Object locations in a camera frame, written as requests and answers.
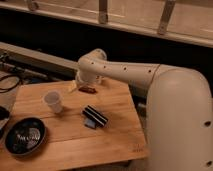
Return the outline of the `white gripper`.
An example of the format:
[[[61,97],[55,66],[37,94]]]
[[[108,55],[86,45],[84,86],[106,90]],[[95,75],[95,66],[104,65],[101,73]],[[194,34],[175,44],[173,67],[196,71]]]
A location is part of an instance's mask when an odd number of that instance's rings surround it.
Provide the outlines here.
[[[92,84],[100,84],[102,82],[102,77],[78,70],[75,76],[75,81],[78,87],[89,86]]]

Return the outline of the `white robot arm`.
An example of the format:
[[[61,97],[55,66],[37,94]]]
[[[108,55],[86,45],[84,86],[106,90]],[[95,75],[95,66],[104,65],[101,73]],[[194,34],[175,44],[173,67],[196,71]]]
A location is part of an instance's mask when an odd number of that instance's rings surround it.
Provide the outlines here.
[[[78,60],[76,81],[104,76],[146,97],[149,171],[213,171],[213,100],[207,79],[194,69],[111,62],[95,49]]]

